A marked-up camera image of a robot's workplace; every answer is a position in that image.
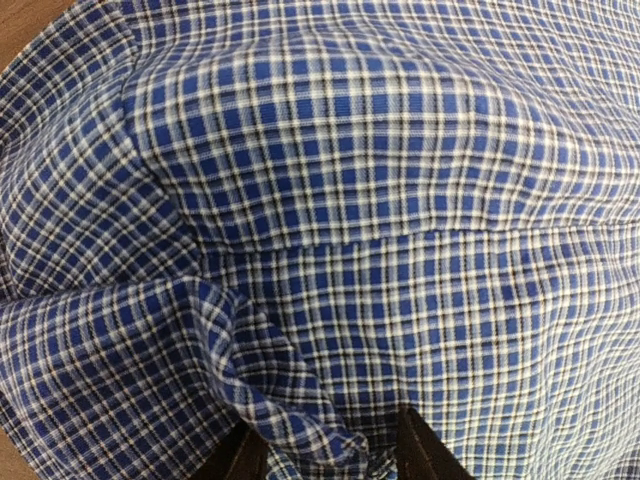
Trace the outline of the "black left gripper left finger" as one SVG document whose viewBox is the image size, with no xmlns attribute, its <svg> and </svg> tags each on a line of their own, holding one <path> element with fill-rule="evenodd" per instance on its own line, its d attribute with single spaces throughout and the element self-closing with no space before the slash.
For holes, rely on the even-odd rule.
<svg viewBox="0 0 640 480">
<path fill-rule="evenodd" d="M 268 443 L 246 423 L 238 423 L 191 480 L 264 480 Z"/>
</svg>

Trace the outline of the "blue checked shirt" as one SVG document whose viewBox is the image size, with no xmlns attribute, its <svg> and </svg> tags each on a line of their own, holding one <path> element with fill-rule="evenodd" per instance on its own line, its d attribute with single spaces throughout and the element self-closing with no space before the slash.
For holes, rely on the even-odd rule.
<svg viewBox="0 0 640 480">
<path fill-rule="evenodd" d="M 43 479 L 639 475 L 635 1 L 78 1 L 1 75 L 1 427 Z"/>
</svg>

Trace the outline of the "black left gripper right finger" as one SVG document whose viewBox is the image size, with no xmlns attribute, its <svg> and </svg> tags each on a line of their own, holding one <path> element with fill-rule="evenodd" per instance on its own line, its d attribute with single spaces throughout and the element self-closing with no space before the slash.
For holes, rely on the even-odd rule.
<svg viewBox="0 0 640 480">
<path fill-rule="evenodd" d="M 395 459 L 399 479 L 473 479 L 414 408 L 398 414 Z"/>
</svg>

